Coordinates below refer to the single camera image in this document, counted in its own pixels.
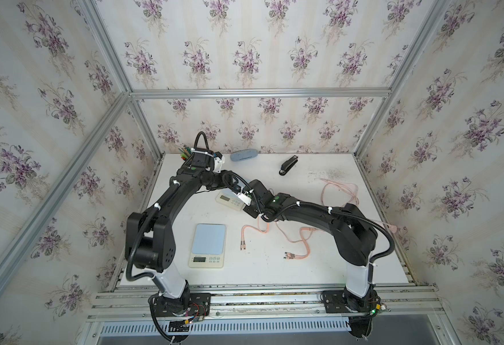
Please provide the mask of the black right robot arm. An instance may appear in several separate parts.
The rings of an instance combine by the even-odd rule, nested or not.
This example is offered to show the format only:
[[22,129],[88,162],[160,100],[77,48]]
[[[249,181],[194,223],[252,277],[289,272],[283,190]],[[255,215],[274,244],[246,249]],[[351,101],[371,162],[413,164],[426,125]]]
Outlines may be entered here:
[[347,293],[366,299],[374,290],[375,263],[392,254],[396,245],[389,231],[367,219],[356,205],[324,206],[287,193],[273,194],[261,181],[247,182],[229,170],[221,172],[221,180],[234,194],[247,199],[243,210],[255,219],[294,221],[331,234],[339,255],[348,263]]

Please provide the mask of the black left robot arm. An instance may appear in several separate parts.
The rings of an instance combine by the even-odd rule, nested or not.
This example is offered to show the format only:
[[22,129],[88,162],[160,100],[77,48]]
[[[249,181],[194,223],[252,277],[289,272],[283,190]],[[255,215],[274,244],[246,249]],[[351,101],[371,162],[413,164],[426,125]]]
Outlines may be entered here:
[[223,182],[223,155],[209,148],[207,136],[199,132],[191,153],[169,188],[150,207],[132,213],[126,223],[126,279],[129,282],[148,278],[160,295],[180,299],[188,291],[188,282],[175,267],[174,222],[189,199],[201,188],[217,191]]

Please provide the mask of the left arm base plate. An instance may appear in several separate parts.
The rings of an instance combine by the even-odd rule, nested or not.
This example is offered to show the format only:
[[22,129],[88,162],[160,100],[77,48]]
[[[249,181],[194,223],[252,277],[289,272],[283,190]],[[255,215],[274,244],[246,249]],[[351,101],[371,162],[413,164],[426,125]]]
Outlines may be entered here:
[[184,293],[180,298],[171,299],[152,295],[148,299],[151,315],[157,318],[203,317],[210,313],[210,293]]

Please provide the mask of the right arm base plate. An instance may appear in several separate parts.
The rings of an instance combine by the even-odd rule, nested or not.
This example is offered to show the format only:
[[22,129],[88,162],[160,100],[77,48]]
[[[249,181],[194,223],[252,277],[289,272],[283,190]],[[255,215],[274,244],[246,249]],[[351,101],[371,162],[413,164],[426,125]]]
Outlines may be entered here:
[[375,315],[382,309],[381,298],[373,287],[369,288],[364,297],[358,297],[344,290],[325,290],[321,293],[321,301],[326,313],[362,313]]

